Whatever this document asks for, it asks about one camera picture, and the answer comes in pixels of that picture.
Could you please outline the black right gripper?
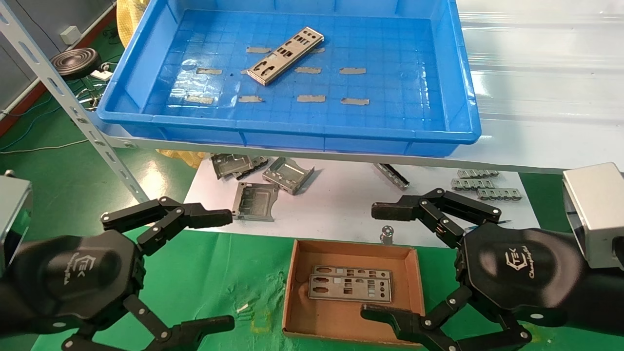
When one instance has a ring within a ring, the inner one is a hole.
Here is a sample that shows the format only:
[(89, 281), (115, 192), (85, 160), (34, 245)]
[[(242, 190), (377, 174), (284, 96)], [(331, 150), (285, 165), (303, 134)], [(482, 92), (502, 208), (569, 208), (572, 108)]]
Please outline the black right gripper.
[[(429, 351), (519, 351), (530, 344), (532, 334), (517, 320), (621, 336), (623, 271), (591, 268), (571, 234), (495, 225), (501, 213), (442, 188), (372, 204), (371, 216), (377, 220), (418, 220), (446, 246), (461, 247), (461, 280), (474, 291), (461, 285), (424, 316), (363, 304), (361, 317), (388, 324), (398, 340)], [(464, 236), (450, 216), (481, 226)], [(441, 327), (473, 302), (502, 330), (453, 340)]]

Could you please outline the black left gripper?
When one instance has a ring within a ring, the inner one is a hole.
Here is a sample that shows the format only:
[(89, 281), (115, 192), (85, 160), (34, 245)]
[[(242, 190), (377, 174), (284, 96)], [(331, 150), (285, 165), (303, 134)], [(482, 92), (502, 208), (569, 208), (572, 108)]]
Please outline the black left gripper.
[[(102, 214), (104, 233), (63, 235), (17, 246), (1, 277), (1, 337), (76, 333), (63, 351), (120, 351), (94, 342), (131, 313), (153, 335), (145, 351), (196, 351), (204, 337), (231, 331), (234, 317), (202, 318), (167, 327), (138, 297), (151, 256), (186, 228), (216, 228), (233, 222), (229, 209), (161, 197)], [(123, 235), (152, 225), (136, 243)]]

